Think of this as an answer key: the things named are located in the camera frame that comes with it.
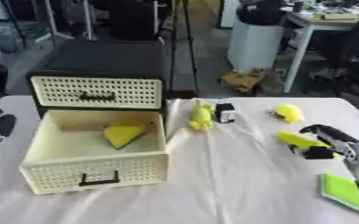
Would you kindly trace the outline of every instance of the black drawer handle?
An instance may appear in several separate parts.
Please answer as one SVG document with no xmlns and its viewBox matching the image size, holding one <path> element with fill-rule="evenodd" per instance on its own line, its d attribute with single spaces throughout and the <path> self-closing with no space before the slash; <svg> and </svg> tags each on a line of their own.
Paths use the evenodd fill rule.
<svg viewBox="0 0 359 224">
<path fill-rule="evenodd" d="M 110 95 L 88 95 L 87 92 L 83 92 L 79 99 L 82 101 L 114 101 L 116 99 L 116 95 L 111 93 Z"/>
<path fill-rule="evenodd" d="M 79 186 L 97 186 L 97 185 L 106 185 L 106 184 L 116 184 L 120 182 L 120 178 L 118 177 L 118 171 L 114 171 L 113 179 L 106 180 L 96 180 L 96 181 L 87 181 L 87 173 L 83 173 L 81 176 L 81 182 Z"/>
</svg>

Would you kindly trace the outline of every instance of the yellow sponge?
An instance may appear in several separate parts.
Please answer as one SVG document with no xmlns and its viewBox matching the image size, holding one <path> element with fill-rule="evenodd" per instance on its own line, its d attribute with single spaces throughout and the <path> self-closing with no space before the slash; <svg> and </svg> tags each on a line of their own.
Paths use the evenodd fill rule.
<svg viewBox="0 0 359 224">
<path fill-rule="evenodd" d="M 104 130 L 104 135 L 117 150 L 120 150 L 145 132 L 146 127 L 143 124 L 138 126 L 110 126 Z"/>
</svg>

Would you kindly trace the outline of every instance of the perforated drawer front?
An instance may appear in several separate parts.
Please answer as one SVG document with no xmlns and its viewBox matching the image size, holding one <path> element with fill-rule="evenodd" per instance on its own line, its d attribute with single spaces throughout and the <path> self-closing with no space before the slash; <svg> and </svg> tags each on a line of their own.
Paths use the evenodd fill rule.
<svg viewBox="0 0 359 224">
<path fill-rule="evenodd" d="M 160 109 L 162 82 L 148 79 L 32 77 L 42 106 Z"/>
<path fill-rule="evenodd" d="M 80 191 L 107 185 L 134 186 L 159 183 L 166 180 L 166 171 L 167 155 L 22 166 L 22 173 L 37 194 Z M 112 180 L 114 172 L 117 172 L 118 178 L 115 183 L 95 184 Z M 91 184 L 81 185 L 83 181 Z"/>
</svg>

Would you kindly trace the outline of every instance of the table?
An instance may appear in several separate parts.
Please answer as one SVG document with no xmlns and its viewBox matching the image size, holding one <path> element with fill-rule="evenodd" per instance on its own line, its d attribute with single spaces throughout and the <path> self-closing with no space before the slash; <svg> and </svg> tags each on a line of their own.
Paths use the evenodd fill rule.
<svg viewBox="0 0 359 224">
<path fill-rule="evenodd" d="M 305 28 L 305 31 L 299 41 L 297 52 L 294 55 L 292 65 L 285 80 L 285 93 L 289 93 L 292 88 L 299 66 L 305 55 L 307 45 L 309 44 L 314 31 L 349 31 L 359 20 L 320 20 L 316 18 L 304 18 L 300 14 L 294 12 L 287 13 L 287 19 L 296 25 Z"/>
<path fill-rule="evenodd" d="M 0 108 L 18 118 L 0 148 L 0 223 L 34 224 L 240 224 L 356 223 L 359 214 L 317 196 L 316 174 L 350 178 L 340 160 L 306 161 L 276 138 L 278 130 L 335 126 L 359 139 L 359 111 L 344 100 L 228 98 L 236 122 L 195 133 L 185 125 L 192 99 L 169 101 L 169 180 L 158 185 L 34 195 L 18 164 L 39 124 L 30 96 L 8 96 Z M 276 104 L 303 109 L 303 123 L 286 124 L 268 113 Z"/>
</svg>

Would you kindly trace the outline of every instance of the yellow rubber duck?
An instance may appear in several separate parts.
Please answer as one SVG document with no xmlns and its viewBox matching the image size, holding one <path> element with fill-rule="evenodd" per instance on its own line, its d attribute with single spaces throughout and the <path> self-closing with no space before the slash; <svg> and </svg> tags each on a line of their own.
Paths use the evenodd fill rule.
<svg viewBox="0 0 359 224">
<path fill-rule="evenodd" d="M 187 125 L 194 130 L 210 130 L 212 128 L 212 105 L 197 104 L 192 107 L 192 114 Z"/>
</svg>

